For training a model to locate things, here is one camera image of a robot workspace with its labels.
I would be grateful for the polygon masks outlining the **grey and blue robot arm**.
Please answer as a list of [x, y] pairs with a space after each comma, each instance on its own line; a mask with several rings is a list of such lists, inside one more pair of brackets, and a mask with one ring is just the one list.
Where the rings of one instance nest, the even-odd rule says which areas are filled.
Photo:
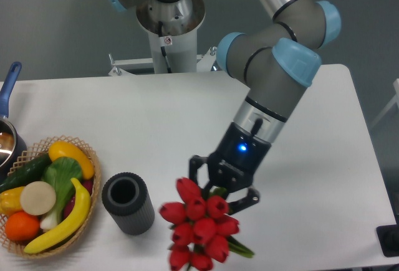
[[[150, 41], [154, 72], [172, 74], [197, 69], [196, 31], [205, 15], [202, 0], [110, 0], [118, 11], [135, 8]], [[341, 30], [337, 8], [313, 0], [260, 0], [272, 25], [249, 36], [233, 32], [222, 38], [216, 63], [249, 93], [216, 150], [193, 156], [189, 177], [196, 181], [202, 165], [209, 181], [203, 188], [243, 189], [245, 197], [229, 205], [231, 214], [255, 205], [259, 192], [253, 177], [320, 68], [316, 50]]]

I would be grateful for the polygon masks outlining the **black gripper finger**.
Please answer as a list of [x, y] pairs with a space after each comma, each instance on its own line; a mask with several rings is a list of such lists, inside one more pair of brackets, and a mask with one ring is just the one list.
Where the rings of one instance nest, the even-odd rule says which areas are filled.
[[208, 163], [208, 157], [194, 155], [189, 160], [189, 178], [198, 186], [198, 170]]
[[241, 212], [255, 204], [257, 204], [260, 201], [260, 193], [257, 189], [254, 187], [250, 186], [247, 190], [247, 194], [245, 197], [229, 202], [229, 211], [228, 215], [233, 215], [238, 212]]

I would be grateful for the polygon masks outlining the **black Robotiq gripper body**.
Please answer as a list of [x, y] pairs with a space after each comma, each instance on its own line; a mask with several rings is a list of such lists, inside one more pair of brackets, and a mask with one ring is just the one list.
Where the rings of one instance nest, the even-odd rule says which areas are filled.
[[210, 185], [234, 193], [250, 187], [254, 173], [271, 148], [268, 141], [257, 137], [262, 122], [255, 122], [250, 131], [231, 123], [216, 150], [208, 156]]

